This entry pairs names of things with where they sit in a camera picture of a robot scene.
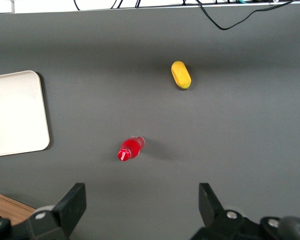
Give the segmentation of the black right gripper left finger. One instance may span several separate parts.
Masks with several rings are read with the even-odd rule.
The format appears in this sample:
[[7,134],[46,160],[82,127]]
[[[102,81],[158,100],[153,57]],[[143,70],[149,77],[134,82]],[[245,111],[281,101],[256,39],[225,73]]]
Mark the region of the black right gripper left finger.
[[36,210],[26,221],[30,240],[68,240],[86,210],[84,183],[76,183],[53,207]]

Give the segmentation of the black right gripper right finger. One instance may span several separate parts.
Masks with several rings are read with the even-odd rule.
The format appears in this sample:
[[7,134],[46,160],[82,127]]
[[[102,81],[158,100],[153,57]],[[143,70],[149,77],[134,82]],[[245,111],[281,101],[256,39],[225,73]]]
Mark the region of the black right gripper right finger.
[[232,209],[224,209],[208,183],[199,184],[199,212],[204,226],[193,240],[263,240],[260,225]]

